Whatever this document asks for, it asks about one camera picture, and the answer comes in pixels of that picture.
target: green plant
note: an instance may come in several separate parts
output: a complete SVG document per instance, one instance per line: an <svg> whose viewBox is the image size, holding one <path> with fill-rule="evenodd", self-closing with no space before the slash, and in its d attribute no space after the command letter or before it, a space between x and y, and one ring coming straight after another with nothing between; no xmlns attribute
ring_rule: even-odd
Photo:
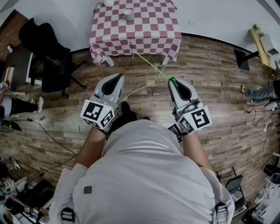
<svg viewBox="0 0 280 224"><path fill-rule="evenodd" d="M253 26L253 30L255 30L256 32L261 32L261 28L257 24Z"/></svg>

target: checkered tablecloth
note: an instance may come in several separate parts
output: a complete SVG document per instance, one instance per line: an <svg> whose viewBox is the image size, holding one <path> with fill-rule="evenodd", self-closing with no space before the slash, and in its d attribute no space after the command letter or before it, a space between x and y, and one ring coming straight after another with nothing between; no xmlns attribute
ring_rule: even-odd
<svg viewBox="0 0 280 224"><path fill-rule="evenodd" d="M123 20L126 9L134 19ZM171 0L120 0L112 7L99 3L94 10L90 49L94 64L110 56L162 54L176 61L182 39Z"/></svg>

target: brick wall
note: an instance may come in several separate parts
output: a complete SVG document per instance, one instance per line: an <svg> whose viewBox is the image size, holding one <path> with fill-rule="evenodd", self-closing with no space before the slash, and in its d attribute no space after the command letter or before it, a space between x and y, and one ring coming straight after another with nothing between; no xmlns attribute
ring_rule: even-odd
<svg viewBox="0 0 280 224"><path fill-rule="evenodd" d="M11 45L13 49L18 46L21 41L18 39L18 32L24 23L27 22L27 18L14 10L5 20L0 27L0 60L5 61L9 54L7 46Z"/></svg>

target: white round object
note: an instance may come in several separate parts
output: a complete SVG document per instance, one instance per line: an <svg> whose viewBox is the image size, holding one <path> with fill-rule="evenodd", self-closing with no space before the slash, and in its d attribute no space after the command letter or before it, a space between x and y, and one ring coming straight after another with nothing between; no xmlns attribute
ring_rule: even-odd
<svg viewBox="0 0 280 224"><path fill-rule="evenodd" d="M114 5L114 0L104 0L104 5L106 7L112 7Z"/></svg>

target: yellow table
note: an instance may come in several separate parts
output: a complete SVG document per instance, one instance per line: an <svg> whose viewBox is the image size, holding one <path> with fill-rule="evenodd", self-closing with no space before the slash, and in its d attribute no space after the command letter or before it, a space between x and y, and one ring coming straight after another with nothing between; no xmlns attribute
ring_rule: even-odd
<svg viewBox="0 0 280 224"><path fill-rule="evenodd" d="M254 39L255 44L257 45L258 51L246 56L245 53L238 51L238 50L234 50L238 67L241 69L250 71L247 60L249 60L250 58L259 56L261 59L261 63L263 65L268 66L269 68L275 70L276 66L275 66L273 57L268 56L266 54L266 52L264 51L262 43L259 39L260 38L259 34L254 30L250 30L250 33Z"/></svg>

